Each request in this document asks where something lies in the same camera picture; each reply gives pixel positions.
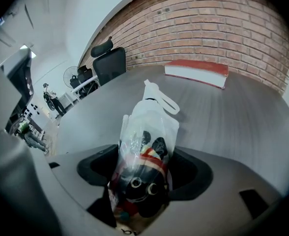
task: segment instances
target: plastic bag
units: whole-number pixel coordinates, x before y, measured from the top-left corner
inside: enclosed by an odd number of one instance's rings
[[[109,183],[117,228],[133,234],[142,232],[167,206],[168,162],[179,128],[164,111],[177,114],[178,105],[156,84],[144,83],[143,100],[123,117],[118,162]]]

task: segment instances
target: book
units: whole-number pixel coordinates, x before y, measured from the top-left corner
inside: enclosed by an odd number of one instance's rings
[[[165,74],[203,82],[224,89],[229,67],[213,62],[178,59],[164,65]]]

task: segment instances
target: gray tabletop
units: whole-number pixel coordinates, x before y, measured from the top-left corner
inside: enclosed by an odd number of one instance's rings
[[[157,83],[180,107],[176,145],[244,163],[282,194],[289,189],[289,108],[273,89],[230,73],[224,90],[134,69],[103,85],[61,119],[58,154],[116,144],[122,118],[142,99],[144,80]]]

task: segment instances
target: bag handle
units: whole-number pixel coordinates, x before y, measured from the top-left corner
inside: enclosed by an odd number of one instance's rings
[[[165,94],[163,94],[159,87],[155,84],[150,82],[149,80],[145,80],[144,84],[148,87],[154,96],[155,100],[170,114],[176,115],[179,112],[179,106]]]

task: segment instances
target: person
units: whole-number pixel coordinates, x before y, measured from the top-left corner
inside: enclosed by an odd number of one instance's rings
[[[48,145],[32,134],[29,124],[25,120],[20,123],[18,131],[29,146],[40,149],[45,155],[48,153]]]
[[[48,84],[47,83],[43,84],[43,88],[44,88],[44,94],[48,94],[51,102],[53,103],[55,109],[60,114],[60,116],[63,116],[64,114],[66,114],[67,112],[66,112],[64,106],[56,98],[56,93],[48,89]]]

